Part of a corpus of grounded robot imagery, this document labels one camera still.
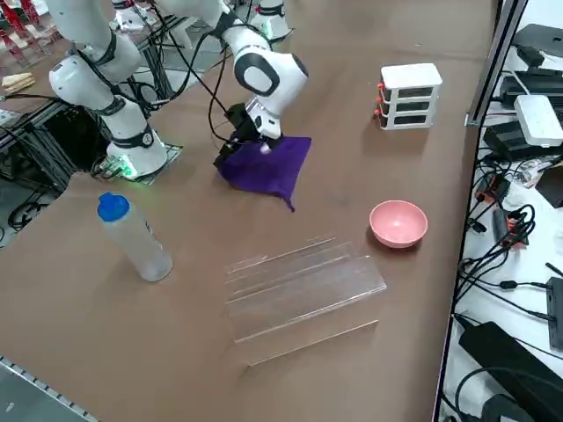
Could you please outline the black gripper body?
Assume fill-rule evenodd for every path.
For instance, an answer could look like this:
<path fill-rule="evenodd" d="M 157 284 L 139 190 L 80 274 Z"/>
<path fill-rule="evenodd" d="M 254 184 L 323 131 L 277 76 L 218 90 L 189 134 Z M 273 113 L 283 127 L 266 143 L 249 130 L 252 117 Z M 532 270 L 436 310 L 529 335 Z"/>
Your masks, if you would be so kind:
<path fill-rule="evenodd" d="M 248 115 L 244 103 L 232 105 L 227 110 L 227 119 L 233 126 L 233 132 L 228 141 L 229 145 L 263 143 L 263 138 Z"/>

